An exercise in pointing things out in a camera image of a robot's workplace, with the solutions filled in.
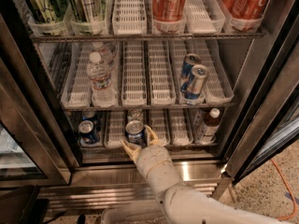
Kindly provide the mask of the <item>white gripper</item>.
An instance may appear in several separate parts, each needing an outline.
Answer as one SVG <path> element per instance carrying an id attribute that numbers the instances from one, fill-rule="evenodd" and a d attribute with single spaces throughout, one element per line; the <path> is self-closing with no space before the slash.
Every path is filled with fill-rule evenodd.
<path id="1" fill-rule="evenodd" d="M 121 140 L 122 146 L 136 168 L 148 182 L 154 194 L 162 194 L 169 188 L 182 182 L 179 172 L 165 147 L 160 147 L 158 135 L 150 126 L 145 126 L 146 143 L 148 147 Z"/>

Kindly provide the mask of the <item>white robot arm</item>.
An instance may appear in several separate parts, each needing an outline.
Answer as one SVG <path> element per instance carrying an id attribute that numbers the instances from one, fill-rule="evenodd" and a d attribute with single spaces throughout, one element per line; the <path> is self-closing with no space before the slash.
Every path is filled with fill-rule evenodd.
<path id="1" fill-rule="evenodd" d="M 233 208 L 187 186 L 157 134 L 145 124 L 127 127 L 121 142 L 169 224 L 292 224 Z"/>

